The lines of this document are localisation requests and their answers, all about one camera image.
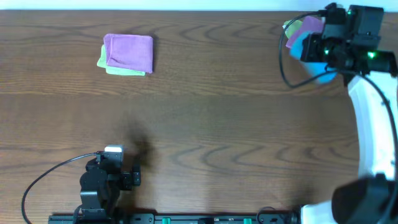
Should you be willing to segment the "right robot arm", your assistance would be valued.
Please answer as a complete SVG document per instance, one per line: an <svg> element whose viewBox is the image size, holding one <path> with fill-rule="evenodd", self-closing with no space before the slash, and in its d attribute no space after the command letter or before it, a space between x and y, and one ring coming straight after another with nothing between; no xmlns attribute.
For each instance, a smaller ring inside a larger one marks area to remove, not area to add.
<svg viewBox="0 0 398 224"><path fill-rule="evenodd" d="M306 32L290 55L311 80L342 75L356 116L358 179L329 201L305 205L301 223L397 223L397 64L393 52Z"/></svg>

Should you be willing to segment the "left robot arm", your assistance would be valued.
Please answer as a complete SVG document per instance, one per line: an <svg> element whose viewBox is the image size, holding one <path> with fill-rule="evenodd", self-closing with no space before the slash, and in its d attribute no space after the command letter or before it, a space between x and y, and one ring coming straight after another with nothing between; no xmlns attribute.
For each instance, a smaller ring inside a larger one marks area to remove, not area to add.
<svg viewBox="0 0 398 224"><path fill-rule="evenodd" d="M128 223L125 212L117 207L120 192L141 184L141 167L121 170L121 161L89 161L80 178L81 205L73 213L73 223Z"/></svg>

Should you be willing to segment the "blue cloth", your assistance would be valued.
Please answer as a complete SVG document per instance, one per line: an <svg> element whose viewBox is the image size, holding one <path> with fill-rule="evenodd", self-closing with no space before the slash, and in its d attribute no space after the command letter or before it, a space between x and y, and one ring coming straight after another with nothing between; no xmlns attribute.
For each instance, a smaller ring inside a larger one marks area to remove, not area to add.
<svg viewBox="0 0 398 224"><path fill-rule="evenodd" d="M317 62L302 62L300 61L301 55L302 55L302 50L303 50L303 41L308 37L309 34L312 32L306 31L300 34L296 40L293 42L291 48L290 48L290 56L293 57L294 59L298 60L304 69L307 71L307 73L310 75L310 77L314 77L315 75L319 75L323 72L326 72L325 67L326 63L317 63ZM337 73L330 73L327 75L324 75L316 80L318 84L326 84L331 82L335 77L337 76Z"/></svg>

